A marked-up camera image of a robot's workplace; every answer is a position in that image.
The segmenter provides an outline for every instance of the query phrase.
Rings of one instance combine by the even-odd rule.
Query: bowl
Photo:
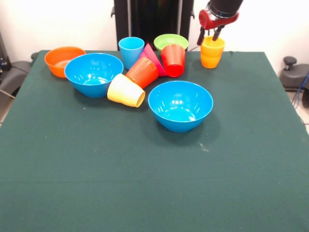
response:
[[[45,63],[53,75],[66,78],[64,68],[72,59],[84,55],[86,52],[78,47],[59,47],[45,55]]]
[[[188,40],[185,37],[177,34],[163,34],[154,39],[155,48],[160,52],[166,45],[169,44],[178,44],[183,47],[184,50],[189,46]]]
[[[71,60],[65,75],[71,84],[91,98],[104,97],[113,78],[122,73],[120,59],[109,54],[91,53]]]
[[[192,82],[170,81],[155,87],[148,104],[155,118],[168,130],[187,132],[201,124],[211,112],[211,94]]]

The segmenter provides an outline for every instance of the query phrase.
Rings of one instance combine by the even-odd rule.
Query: cup rim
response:
[[[111,55],[111,54],[101,53],[101,52],[88,53],[88,54],[84,54],[84,55],[78,56],[78,57],[76,57],[76,58],[70,60],[70,62],[69,62],[68,64],[70,64],[73,60],[75,60],[75,59],[77,59],[77,58],[80,58],[80,57],[82,57],[82,56],[89,56],[89,55],[106,55],[106,56],[114,57],[114,58],[116,58],[117,60],[119,60],[120,63],[121,63],[121,67],[122,67],[121,69],[122,69],[122,70],[121,70],[121,72],[120,72],[119,74],[121,74],[121,73],[124,71],[124,64],[122,63],[122,61],[121,61],[119,58],[117,58],[116,56],[113,56],[113,55]],[[66,67],[64,68],[64,75],[66,76],[66,78],[67,78],[70,82],[73,82],[73,83],[75,83],[75,84],[82,85],[82,86],[99,86],[99,85],[105,85],[105,84],[108,84],[108,83],[112,82],[112,80],[115,78],[115,76],[118,75],[118,74],[115,75],[111,80],[109,80],[108,82],[105,82],[105,83],[100,83],[100,84],[81,84],[81,83],[75,82],[75,81],[73,81],[73,80],[71,80],[70,78],[67,77],[66,69],[67,69],[68,64],[67,64]]]
[[[129,38],[134,38],[134,39],[139,39],[139,40],[141,40],[141,41],[143,42],[142,46],[137,47],[137,48],[133,48],[133,49],[129,49],[129,48],[124,48],[123,46],[120,45],[120,42],[121,42],[122,40],[126,40],[126,39],[129,39]],[[122,39],[118,42],[118,45],[119,45],[119,47],[122,48],[122,49],[132,51],[132,50],[137,50],[137,49],[141,49],[142,47],[144,47],[144,46],[145,46],[145,41],[144,41],[143,39],[139,38],[139,37],[128,36],[128,37],[122,38]]]
[[[151,107],[150,103],[149,103],[150,96],[151,96],[151,94],[153,93],[153,91],[154,91],[156,88],[158,88],[158,87],[161,86],[161,85],[165,85],[165,84],[167,84],[167,83],[170,83],[170,82],[174,82],[174,83],[175,83],[175,82],[189,83],[189,84],[192,84],[192,85],[195,85],[195,86],[198,86],[198,87],[204,89],[204,90],[207,92],[207,94],[209,94],[209,96],[210,96],[210,98],[211,98],[211,107],[210,107],[209,111],[208,111],[205,115],[203,115],[203,116],[201,116],[201,117],[199,117],[199,118],[196,118],[194,121],[177,121],[177,120],[171,120],[171,119],[167,119],[167,118],[162,117],[161,115],[157,114],[157,113],[154,111],[154,109]],[[148,105],[149,105],[149,108],[151,109],[151,111],[152,111],[154,114],[156,114],[157,116],[159,116],[160,118],[162,118],[162,119],[164,119],[164,120],[168,120],[168,121],[171,121],[171,122],[186,123],[186,122],[195,122],[195,121],[201,120],[201,119],[205,118],[207,115],[209,115],[210,112],[211,112],[212,109],[213,109],[213,98],[212,98],[212,95],[208,92],[207,89],[205,89],[203,86],[200,86],[200,85],[198,85],[198,84],[196,84],[196,83],[193,83],[193,82],[190,82],[190,81],[167,81],[167,82],[164,82],[164,83],[162,83],[162,84],[157,85],[156,87],[153,88],[153,90],[151,90],[151,92],[150,92],[149,95],[148,95]]]
[[[221,49],[221,48],[225,47],[225,40],[224,40],[224,39],[218,38],[217,40],[222,41],[222,42],[223,42],[223,45],[222,45],[222,46],[217,46],[217,47],[211,47],[211,46],[203,45],[203,43],[204,43],[204,41],[203,41],[203,43],[202,43],[201,46],[207,47],[207,48],[211,48],[211,49]]]

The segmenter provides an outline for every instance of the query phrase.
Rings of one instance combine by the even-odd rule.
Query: blue cup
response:
[[[118,43],[125,69],[129,70],[140,58],[145,42],[138,37],[126,37]]]

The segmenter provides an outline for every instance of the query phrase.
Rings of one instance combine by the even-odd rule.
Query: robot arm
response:
[[[243,0],[210,0],[206,9],[199,13],[201,33],[197,45],[204,40],[205,30],[215,29],[213,40],[216,41],[225,25],[235,22],[238,19],[238,10]]]

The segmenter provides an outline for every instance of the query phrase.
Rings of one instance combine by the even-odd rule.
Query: red cup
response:
[[[141,88],[145,88],[159,77],[159,72],[151,60],[141,57],[126,73],[126,76]]]
[[[178,44],[170,44],[163,48],[161,57],[166,73],[170,77],[178,77],[183,74],[185,50]]]

